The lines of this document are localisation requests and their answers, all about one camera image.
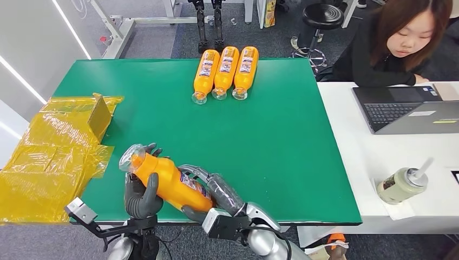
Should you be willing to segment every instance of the floor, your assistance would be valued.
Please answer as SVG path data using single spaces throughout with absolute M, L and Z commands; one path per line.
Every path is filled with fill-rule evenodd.
M 100 0 L 109 14 L 126 17 L 165 16 L 160 0 Z M 254 45 L 261 57 L 288 57 L 291 54 L 290 38 L 303 28 L 300 22 L 302 8 L 314 0 L 287 0 L 290 12 L 278 13 L 276 25 L 260 30 L 258 16 L 254 12 L 252 24 L 244 23 L 242 4 L 223 4 L 224 38 L 228 45 L 242 48 Z M 356 10 L 356 17 L 364 17 L 376 4 L 369 2 L 367 10 Z M 206 5 L 206 14 L 212 13 L 212 7 Z M 177 15 L 193 16 L 194 7 L 189 3 L 180 3 L 175 7 Z M 236 25 L 231 23 L 235 18 Z M 349 27 L 342 30 L 327 31 L 319 48 L 327 55 L 329 64 L 333 64 L 352 39 L 361 20 L 353 18 Z M 99 51 L 104 45 L 100 36 L 108 36 L 108 31 L 98 19 L 95 11 L 88 8 L 85 19 L 88 31 L 97 44 Z M 207 27 L 210 42 L 214 39 L 213 30 Z M 431 66 L 425 76 L 431 80 L 459 80 L 458 66 L 459 45 L 453 37 L 459 37 L 459 23 L 448 30 L 447 36 L 432 57 Z M 138 25 L 122 54 L 123 58 L 188 58 L 199 57 L 197 53 L 198 35 L 195 24 L 179 25 Z M 158 235 L 171 239 L 180 233 L 177 240 L 169 244 L 173 259 L 260 259 L 249 248 L 237 242 L 208 239 L 200 227 L 196 226 L 160 226 Z M 289 229 L 287 237 L 297 243 L 296 229 Z M 444 235 L 347 235 L 350 250 L 349 260 L 399 260 L 423 259 L 437 260 L 450 250 L 454 242 Z M 61 259 L 106 259 L 108 253 L 102 252 L 103 243 L 81 226 L 73 225 L 7 225 L 0 226 L 1 260 L 61 260 Z M 164 247 L 161 248 L 163 259 L 168 259 Z

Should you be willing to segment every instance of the robot leg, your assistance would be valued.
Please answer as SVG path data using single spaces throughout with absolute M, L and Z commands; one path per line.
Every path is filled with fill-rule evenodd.
M 223 51 L 225 46 L 225 41 L 223 40 L 223 33 L 221 30 L 221 1 L 222 0 L 212 0 L 212 6 L 215 13 L 215 30 L 217 34 L 217 38 L 215 39 L 215 50 L 218 52 Z
M 206 39 L 206 27 L 204 22 L 204 0 L 188 0 L 196 8 L 196 18 L 198 19 L 199 43 L 198 52 L 203 53 L 208 49 Z

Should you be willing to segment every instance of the green table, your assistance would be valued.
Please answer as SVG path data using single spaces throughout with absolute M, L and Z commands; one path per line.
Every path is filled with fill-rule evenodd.
M 128 218 L 120 156 L 157 142 L 176 165 L 219 172 L 242 199 L 282 224 L 361 223 L 360 214 L 306 59 L 258 63 L 248 98 L 191 101 L 199 60 L 77 61 L 54 96 L 123 95 L 102 143 L 115 146 L 101 179 L 82 200 L 99 222 Z M 186 222 L 165 203 L 160 222 Z

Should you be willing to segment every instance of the black shirt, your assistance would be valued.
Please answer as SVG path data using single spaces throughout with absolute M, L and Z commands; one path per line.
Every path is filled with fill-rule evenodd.
M 416 83 L 414 74 L 421 74 L 426 62 L 406 72 L 403 58 L 388 53 L 375 66 L 370 64 L 378 17 L 372 15 L 361 22 L 351 44 L 333 65 L 333 80 L 353 81 L 360 87 L 385 87 L 397 84 L 412 86 Z

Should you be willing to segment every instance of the laptop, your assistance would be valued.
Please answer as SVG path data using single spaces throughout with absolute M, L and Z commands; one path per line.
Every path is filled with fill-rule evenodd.
M 352 90 L 373 134 L 459 133 L 459 101 L 431 86 Z

